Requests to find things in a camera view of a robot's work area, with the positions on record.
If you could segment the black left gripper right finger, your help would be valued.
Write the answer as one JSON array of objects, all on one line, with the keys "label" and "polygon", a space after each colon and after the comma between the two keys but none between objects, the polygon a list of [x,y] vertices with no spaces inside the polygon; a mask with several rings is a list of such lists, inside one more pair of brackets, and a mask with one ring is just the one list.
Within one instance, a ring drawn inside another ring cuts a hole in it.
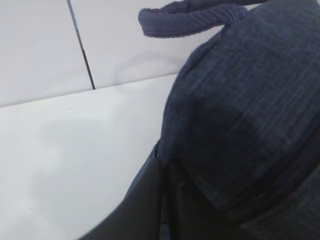
[{"label": "black left gripper right finger", "polygon": [[247,233],[220,213],[176,162],[167,167],[168,220],[173,240],[245,240]]}]

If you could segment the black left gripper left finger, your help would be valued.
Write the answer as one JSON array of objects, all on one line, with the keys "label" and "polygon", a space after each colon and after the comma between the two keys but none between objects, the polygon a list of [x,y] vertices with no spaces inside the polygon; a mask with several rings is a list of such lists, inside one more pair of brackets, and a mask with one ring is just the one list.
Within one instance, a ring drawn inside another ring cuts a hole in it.
[{"label": "black left gripper left finger", "polygon": [[118,207],[82,240],[157,240],[161,215],[162,171],[147,161],[142,175]]}]

